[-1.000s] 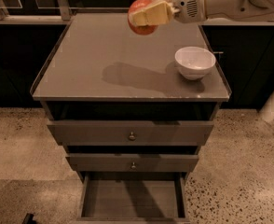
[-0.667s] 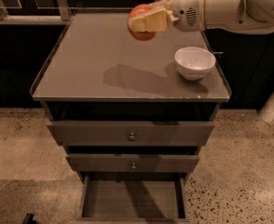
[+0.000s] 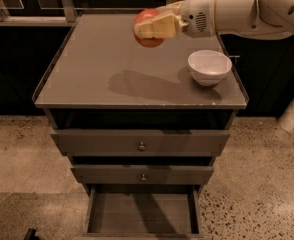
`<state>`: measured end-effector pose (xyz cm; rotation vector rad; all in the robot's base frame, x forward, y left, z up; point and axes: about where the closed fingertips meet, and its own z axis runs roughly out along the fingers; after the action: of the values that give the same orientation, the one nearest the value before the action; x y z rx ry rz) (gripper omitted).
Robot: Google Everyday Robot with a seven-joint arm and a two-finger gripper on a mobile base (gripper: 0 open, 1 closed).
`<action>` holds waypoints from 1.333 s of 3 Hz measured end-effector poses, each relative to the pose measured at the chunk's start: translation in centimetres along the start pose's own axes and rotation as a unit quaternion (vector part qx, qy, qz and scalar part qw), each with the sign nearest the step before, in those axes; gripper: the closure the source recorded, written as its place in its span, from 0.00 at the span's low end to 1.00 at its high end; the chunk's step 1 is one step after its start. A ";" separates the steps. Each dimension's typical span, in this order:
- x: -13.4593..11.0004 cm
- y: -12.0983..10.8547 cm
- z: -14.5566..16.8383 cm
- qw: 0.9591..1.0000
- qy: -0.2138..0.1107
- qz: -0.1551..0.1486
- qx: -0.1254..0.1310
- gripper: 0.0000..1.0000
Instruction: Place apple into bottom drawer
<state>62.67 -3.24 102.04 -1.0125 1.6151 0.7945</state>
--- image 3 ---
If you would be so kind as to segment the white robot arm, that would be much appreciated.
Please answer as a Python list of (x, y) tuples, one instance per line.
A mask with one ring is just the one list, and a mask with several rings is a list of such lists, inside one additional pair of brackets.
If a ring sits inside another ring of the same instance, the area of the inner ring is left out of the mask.
[(180, 32), (193, 38), (234, 34), (261, 40), (294, 36), (294, 0), (183, 0), (158, 7), (136, 23), (141, 39), (169, 39)]

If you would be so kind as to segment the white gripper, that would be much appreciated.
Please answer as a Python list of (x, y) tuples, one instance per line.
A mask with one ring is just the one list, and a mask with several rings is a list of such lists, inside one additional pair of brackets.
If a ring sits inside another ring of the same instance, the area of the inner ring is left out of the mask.
[(214, 6), (215, 0), (184, 0), (156, 7), (160, 14), (151, 20), (151, 35), (168, 39), (182, 31), (192, 38), (213, 36)]

